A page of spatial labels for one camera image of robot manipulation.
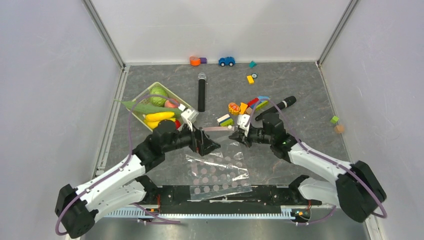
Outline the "multicolour brick stack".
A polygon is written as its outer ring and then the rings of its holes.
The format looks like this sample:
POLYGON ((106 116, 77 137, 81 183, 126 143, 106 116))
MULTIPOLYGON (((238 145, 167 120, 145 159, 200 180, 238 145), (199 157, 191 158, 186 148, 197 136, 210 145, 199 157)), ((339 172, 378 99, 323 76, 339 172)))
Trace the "multicolour brick stack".
POLYGON ((256 110, 259 110, 259 109, 261 109, 263 106, 266 106, 266 105, 268 104, 268 100, 269 100, 269 97, 268 97, 268 96, 258 96, 258 97, 253 98, 251 101, 249 101, 249 102, 247 103, 247 105, 248 105, 251 109, 253 109, 254 105, 255 105, 256 103, 258 103, 258 104, 257 104, 257 106, 256 106, 256 110))

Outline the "teal block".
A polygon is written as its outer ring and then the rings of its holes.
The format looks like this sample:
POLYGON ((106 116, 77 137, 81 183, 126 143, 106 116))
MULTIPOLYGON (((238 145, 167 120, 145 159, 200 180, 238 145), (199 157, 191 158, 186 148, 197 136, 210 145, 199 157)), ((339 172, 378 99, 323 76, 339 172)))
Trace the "teal block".
POLYGON ((250 63, 249 63, 249 67, 250 68, 254 68, 255 66, 257 66, 257 63, 255 62, 255 61, 251 61, 250 63))

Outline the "clear polka dot zip bag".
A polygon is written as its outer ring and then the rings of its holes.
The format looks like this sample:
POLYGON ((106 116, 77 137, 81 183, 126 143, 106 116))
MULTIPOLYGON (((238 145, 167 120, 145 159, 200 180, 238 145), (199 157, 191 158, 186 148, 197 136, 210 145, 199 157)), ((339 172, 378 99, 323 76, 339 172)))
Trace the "clear polka dot zip bag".
POLYGON ((253 190, 242 145, 229 139, 233 131, 233 127, 208 131, 210 138, 221 145, 210 154, 200 156, 189 148, 184 149, 192 201, 227 198, 253 190))

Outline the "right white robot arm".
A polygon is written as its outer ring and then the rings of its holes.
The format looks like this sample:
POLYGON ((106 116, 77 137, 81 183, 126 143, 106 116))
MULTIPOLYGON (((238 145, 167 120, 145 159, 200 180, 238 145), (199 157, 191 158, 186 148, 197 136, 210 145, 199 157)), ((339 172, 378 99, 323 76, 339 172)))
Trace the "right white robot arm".
POLYGON ((252 144, 269 145, 273 154, 288 163, 301 166, 323 180, 306 175, 298 177, 289 189, 289 199, 295 204, 306 200, 318 200, 333 205, 352 220, 364 222, 370 215, 386 218, 383 202, 387 194, 372 169, 363 161, 342 161, 313 149, 300 139, 286 132, 283 121, 276 113, 268 113, 262 119, 262 127, 250 124, 248 114, 239 115, 237 128, 229 136, 246 147, 252 144))

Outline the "blue toy car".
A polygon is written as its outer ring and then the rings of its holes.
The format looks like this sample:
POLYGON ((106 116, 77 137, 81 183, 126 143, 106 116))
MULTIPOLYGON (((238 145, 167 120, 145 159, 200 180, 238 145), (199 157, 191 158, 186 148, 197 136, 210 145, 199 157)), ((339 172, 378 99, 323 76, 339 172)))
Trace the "blue toy car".
POLYGON ((225 66, 233 67, 236 64, 236 61, 232 56, 227 56, 227 57, 221 57, 218 60, 218 64, 221 67, 225 67, 225 66))

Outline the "yellow banana bunch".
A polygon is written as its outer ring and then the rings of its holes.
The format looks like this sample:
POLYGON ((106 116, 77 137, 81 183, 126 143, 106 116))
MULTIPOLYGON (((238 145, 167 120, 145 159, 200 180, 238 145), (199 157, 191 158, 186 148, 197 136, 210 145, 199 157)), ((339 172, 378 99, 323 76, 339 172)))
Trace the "yellow banana bunch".
POLYGON ((172 111, 164 111, 157 113, 147 114, 143 120, 143 122, 150 128, 155 129, 160 122, 165 120, 171 120, 175 122, 177 118, 175 117, 175 113, 172 111))

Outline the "orange brick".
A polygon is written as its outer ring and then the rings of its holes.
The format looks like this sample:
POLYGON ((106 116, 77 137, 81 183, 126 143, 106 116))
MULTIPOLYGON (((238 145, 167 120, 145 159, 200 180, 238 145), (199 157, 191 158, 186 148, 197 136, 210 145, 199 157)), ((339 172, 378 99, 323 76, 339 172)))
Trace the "orange brick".
POLYGON ((239 114, 240 115, 243 115, 243 114, 245 114, 246 113, 246 110, 247 110, 247 108, 248 108, 249 106, 246 104, 246 103, 244 103, 244 102, 241 102, 240 103, 240 111, 239 111, 239 114))

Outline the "slanted black microphone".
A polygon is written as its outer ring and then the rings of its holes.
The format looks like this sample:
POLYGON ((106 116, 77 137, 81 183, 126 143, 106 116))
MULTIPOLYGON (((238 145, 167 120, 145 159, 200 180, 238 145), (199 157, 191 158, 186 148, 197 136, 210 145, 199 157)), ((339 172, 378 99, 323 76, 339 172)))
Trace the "slanted black microphone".
POLYGON ((286 97, 285 99, 283 99, 281 102, 279 102, 276 107, 270 107, 269 109, 265 110, 264 112, 260 113, 258 116, 255 117, 256 121, 260 121, 262 120, 262 118, 264 117, 264 115, 269 114, 269 113, 277 113, 278 110, 282 110, 285 108, 288 108, 290 106, 292 106, 295 102, 297 101, 295 96, 289 96, 286 97))

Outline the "red tomato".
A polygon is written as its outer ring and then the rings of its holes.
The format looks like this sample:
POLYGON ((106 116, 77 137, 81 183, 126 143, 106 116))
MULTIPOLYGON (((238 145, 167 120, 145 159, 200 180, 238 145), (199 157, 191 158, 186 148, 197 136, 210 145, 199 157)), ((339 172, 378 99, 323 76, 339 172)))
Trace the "red tomato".
POLYGON ((175 126, 176 126, 176 129, 177 129, 177 130, 178 130, 178 129, 181 127, 181 125, 182 125, 182 124, 180 123, 180 121, 179 121, 179 120, 177 120, 177 119, 174 121, 174 123, 175 123, 175 126))

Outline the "white blue green brick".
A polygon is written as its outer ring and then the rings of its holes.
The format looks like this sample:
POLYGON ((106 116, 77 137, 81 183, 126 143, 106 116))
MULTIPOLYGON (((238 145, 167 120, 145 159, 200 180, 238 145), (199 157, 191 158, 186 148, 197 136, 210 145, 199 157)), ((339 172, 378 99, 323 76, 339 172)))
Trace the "white blue green brick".
POLYGON ((225 114, 219 117, 216 121, 220 127, 228 127, 234 125, 234 120, 229 114, 225 114))

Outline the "green cube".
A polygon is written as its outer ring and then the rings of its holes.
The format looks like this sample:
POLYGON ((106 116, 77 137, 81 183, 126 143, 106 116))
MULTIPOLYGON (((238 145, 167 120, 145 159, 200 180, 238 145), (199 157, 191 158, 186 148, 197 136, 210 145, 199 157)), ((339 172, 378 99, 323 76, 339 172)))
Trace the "green cube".
POLYGON ((332 123, 332 124, 338 124, 338 122, 339 122, 339 117, 338 116, 333 116, 332 118, 331 118, 331 120, 330 120, 330 122, 332 123))

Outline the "red peach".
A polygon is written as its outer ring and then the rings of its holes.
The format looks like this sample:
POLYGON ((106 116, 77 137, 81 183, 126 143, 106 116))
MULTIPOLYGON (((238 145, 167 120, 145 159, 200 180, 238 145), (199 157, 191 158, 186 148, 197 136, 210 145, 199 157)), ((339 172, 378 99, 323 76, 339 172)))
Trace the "red peach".
POLYGON ((167 99, 164 103, 164 107, 165 108, 172 108, 172 109, 176 109, 179 107, 179 102, 176 99, 167 99))

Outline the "upright black microphone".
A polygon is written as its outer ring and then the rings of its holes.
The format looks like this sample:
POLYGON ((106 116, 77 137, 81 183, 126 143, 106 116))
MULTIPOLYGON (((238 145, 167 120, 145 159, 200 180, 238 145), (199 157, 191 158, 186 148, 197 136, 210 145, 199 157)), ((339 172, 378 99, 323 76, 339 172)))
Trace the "upright black microphone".
POLYGON ((198 74, 198 105, 199 112, 204 112, 206 109, 206 84, 207 76, 204 72, 198 74))

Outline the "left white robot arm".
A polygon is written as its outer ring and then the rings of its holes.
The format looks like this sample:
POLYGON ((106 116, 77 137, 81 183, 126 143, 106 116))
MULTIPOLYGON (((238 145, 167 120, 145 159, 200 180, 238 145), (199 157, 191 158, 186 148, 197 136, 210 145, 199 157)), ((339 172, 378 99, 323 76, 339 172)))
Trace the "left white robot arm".
POLYGON ((134 191, 124 184, 142 177, 165 161, 165 154, 189 147, 194 153, 205 156, 219 149, 202 128, 184 124, 181 129, 171 120, 163 120, 126 158, 102 175, 72 187, 63 186, 58 193, 54 209, 57 215, 55 233, 75 239, 87 233, 104 215, 123 206, 143 201, 153 203, 157 190, 150 185, 136 183, 134 191))

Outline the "long green cucumber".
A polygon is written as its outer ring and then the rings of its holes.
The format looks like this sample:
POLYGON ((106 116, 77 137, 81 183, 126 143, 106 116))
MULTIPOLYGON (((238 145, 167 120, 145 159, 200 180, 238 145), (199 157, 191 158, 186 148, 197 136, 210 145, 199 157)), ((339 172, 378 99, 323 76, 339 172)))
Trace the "long green cucumber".
POLYGON ((178 108, 166 108, 166 107, 159 107, 154 106, 151 104, 143 104, 138 103, 134 101, 120 101, 120 100, 114 100, 115 102, 121 103, 124 105, 125 108, 127 108, 129 111, 132 110, 133 113, 140 113, 140 114, 154 114, 154 113, 160 113, 160 112, 173 112, 176 116, 179 116, 182 111, 178 108))

